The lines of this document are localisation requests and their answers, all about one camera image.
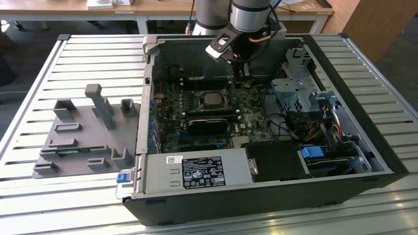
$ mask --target floor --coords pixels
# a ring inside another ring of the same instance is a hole
[[[21,22],[25,30],[17,31],[10,26],[6,35],[14,45],[2,53],[16,74],[16,79],[0,87],[0,138],[2,137],[14,113],[25,98],[38,70],[48,57],[60,34],[126,34],[137,33],[134,22],[100,22],[100,27],[88,22],[48,22],[49,30],[41,30],[37,22]],[[149,24],[149,31],[157,33],[183,33],[185,22],[165,22],[163,28]],[[418,17],[399,35],[376,67],[399,90],[406,100],[418,109]]]

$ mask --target power supply label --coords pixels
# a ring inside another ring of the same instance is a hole
[[[183,159],[183,187],[185,189],[224,186],[221,158]]]

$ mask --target white box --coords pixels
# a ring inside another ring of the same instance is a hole
[[[116,5],[126,5],[129,6],[132,4],[133,0],[113,0],[113,4]]]
[[[113,8],[112,0],[86,0],[86,10]]]

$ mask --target blue latch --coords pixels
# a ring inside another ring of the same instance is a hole
[[[319,146],[309,146],[301,149],[303,158],[323,158],[324,153]]]
[[[129,183],[130,182],[130,173],[118,173],[116,182],[120,183]]]

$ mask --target green circuit board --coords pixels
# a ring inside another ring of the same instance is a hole
[[[272,140],[261,109],[260,87],[232,90],[183,91],[180,86],[155,86],[156,112],[161,153],[233,148],[233,137],[247,137],[248,142]],[[219,93],[221,107],[203,107],[201,94]],[[227,131],[217,135],[189,136],[185,110],[227,109],[239,112],[235,121],[228,122]]]

